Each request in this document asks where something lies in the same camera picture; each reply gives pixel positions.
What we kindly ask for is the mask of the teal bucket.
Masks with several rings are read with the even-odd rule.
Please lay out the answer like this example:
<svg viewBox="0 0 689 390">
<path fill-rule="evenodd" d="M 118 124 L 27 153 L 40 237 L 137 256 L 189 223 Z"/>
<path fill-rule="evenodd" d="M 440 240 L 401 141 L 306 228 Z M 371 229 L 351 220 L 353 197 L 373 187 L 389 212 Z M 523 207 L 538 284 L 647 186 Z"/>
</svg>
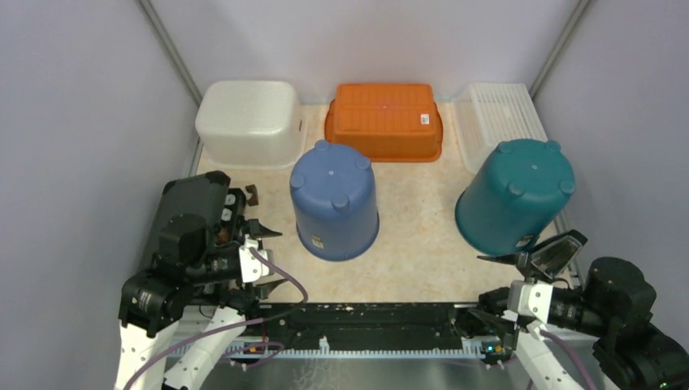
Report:
<svg viewBox="0 0 689 390">
<path fill-rule="evenodd" d="M 457 229 L 480 253 L 515 253 L 536 243 L 575 191 L 558 142 L 502 141 L 457 199 Z"/>
</svg>

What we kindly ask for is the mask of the blue bucket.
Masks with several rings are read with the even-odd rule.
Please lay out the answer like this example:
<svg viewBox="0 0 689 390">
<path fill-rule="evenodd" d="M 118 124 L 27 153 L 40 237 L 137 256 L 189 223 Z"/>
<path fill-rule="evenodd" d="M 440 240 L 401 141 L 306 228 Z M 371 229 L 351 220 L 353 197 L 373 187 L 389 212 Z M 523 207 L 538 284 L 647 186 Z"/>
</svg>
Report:
<svg viewBox="0 0 689 390">
<path fill-rule="evenodd" d="M 292 168 L 297 236 L 314 256 L 343 262 L 375 242 L 380 218 L 371 160 L 354 148 L 316 141 Z"/>
</svg>

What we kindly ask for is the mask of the orange plastic tub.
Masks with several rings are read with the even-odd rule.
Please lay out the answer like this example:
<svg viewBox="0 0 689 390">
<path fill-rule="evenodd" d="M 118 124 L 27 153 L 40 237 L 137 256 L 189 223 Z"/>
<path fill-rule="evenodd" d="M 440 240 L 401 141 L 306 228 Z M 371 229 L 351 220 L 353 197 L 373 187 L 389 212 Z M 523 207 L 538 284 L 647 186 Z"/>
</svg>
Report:
<svg viewBox="0 0 689 390">
<path fill-rule="evenodd" d="M 340 84 L 323 132 L 327 141 L 381 163 L 433 162 L 444 139 L 429 84 Z"/>
</svg>

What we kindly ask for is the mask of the white perforated basket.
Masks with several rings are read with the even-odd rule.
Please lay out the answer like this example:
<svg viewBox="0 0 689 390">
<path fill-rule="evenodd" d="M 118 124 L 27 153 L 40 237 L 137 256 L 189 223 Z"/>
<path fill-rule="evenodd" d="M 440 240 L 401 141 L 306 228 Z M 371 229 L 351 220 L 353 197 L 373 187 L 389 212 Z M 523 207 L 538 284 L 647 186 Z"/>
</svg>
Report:
<svg viewBox="0 0 689 390">
<path fill-rule="evenodd" d="M 451 111 L 462 160 L 472 174 L 502 141 L 548 139 L 521 83 L 471 83 L 452 99 Z"/>
</svg>

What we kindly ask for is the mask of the translucent white plastic tub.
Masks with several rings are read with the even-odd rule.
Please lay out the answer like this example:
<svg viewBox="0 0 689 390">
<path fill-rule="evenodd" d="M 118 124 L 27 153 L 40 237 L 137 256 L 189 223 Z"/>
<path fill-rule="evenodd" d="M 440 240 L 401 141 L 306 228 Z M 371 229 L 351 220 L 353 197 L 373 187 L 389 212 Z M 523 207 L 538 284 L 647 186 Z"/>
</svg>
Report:
<svg viewBox="0 0 689 390">
<path fill-rule="evenodd" d="M 284 81 L 213 83 L 201 100 L 195 128 L 207 158 L 228 169 L 284 169 L 306 146 L 300 98 Z"/>
</svg>

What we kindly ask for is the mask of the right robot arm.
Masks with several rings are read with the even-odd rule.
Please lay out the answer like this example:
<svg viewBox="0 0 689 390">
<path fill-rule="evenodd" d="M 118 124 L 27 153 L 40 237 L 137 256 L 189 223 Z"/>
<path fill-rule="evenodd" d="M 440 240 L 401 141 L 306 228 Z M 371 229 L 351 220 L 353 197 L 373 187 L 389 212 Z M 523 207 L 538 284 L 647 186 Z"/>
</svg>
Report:
<svg viewBox="0 0 689 390">
<path fill-rule="evenodd" d="M 551 327 L 595 337 L 592 356 L 616 389 L 686 389 L 688 352 L 652 324 L 655 288 L 633 263 L 597 258 L 583 288 L 537 279 L 530 259 L 524 280 L 486 292 L 471 308 L 479 329 L 497 335 L 522 364 L 529 389 L 594 389 L 583 362 Z"/>
</svg>

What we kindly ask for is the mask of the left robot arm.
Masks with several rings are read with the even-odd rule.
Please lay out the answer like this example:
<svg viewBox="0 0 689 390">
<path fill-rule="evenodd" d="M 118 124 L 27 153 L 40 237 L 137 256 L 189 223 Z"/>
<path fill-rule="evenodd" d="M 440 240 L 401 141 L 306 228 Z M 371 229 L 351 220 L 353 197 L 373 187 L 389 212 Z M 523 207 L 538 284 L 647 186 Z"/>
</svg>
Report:
<svg viewBox="0 0 689 390">
<path fill-rule="evenodd" d="M 162 218 L 149 265 L 121 290 L 114 387 L 200 388 L 237 337 L 267 322 L 258 302 L 280 282 L 258 281 L 272 274 L 293 280 L 263 248 L 263 238 L 277 235 L 256 219 L 228 224 L 192 213 Z M 216 305 L 206 328 L 172 344 L 185 309 L 201 299 Z"/>
</svg>

